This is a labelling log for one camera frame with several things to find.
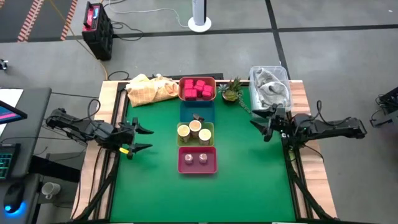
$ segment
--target clear plastic bin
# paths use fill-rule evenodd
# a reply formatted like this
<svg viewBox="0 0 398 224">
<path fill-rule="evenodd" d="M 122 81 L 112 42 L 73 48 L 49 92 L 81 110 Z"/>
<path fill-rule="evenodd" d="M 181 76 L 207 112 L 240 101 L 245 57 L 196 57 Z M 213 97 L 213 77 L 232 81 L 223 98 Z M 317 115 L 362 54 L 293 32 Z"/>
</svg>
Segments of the clear plastic bin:
<svg viewBox="0 0 398 224">
<path fill-rule="evenodd" d="M 260 68 L 264 68 L 275 75 L 286 87 L 287 91 L 289 92 L 289 100 L 287 101 L 287 105 L 285 106 L 286 112 L 289 112 L 293 107 L 292 102 L 292 92 L 290 90 L 289 79 L 287 78 L 286 69 L 282 66 L 254 66 L 250 69 L 249 77 L 250 77 L 250 99 L 251 99 L 251 108 L 252 110 L 264 110 L 268 109 L 268 107 L 263 107 L 259 96 L 256 90 L 256 80 L 257 76 L 255 71 L 259 70 Z M 252 117 L 254 119 L 262 119 L 260 116 L 253 114 Z"/>
</svg>

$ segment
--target keyboard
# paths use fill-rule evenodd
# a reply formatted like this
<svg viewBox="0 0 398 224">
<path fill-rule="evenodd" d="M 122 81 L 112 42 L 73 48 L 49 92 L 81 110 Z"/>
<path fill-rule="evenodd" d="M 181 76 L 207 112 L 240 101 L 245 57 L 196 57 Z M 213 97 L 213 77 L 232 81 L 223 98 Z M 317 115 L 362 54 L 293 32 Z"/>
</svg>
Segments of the keyboard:
<svg viewBox="0 0 398 224">
<path fill-rule="evenodd" d="M 10 176 L 20 148 L 20 144 L 0 144 L 0 180 Z"/>
</svg>

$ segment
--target black case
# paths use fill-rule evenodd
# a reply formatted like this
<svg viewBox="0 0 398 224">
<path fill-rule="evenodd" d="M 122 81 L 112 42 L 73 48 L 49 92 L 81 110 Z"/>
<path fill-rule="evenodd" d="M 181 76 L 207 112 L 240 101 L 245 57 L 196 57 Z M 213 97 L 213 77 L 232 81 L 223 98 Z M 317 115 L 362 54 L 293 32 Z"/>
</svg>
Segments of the black case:
<svg viewBox="0 0 398 224">
<path fill-rule="evenodd" d="M 113 26 L 111 19 L 106 15 L 104 7 L 100 3 L 92 4 L 87 2 L 86 14 L 83 21 L 85 27 L 90 25 L 86 23 L 88 11 L 95 6 L 99 6 L 99 13 L 96 21 L 96 28 L 88 31 L 82 31 L 83 40 L 89 46 L 94 56 L 100 60 L 111 60 L 113 44 Z"/>
</svg>

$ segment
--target blue tray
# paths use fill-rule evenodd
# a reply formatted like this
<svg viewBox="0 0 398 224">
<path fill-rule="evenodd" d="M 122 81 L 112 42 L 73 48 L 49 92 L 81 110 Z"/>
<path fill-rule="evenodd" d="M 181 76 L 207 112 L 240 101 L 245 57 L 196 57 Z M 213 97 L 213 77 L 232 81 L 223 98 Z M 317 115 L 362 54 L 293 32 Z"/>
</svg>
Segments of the blue tray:
<svg viewBox="0 0 398 224">
<path fill-rule="evenodd" d="M 205 122 L 215 124 L 216 111 L 213 101 L 181 101 L 180 122 L 191 122 L 194 113 L 204 118 Z"/>
</svg>

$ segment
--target monitor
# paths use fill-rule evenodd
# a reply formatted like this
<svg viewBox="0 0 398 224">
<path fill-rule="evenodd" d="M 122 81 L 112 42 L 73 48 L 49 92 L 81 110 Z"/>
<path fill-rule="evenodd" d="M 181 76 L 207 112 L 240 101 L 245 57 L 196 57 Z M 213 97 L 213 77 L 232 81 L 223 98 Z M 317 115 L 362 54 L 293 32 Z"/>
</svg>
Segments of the monitor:
<svg viewBox="0 0 398 224">
<path fill-rule="evenodd" d="M 27 114 L 0 100 L 0 124 L 26 119 Z"/>
</svg>

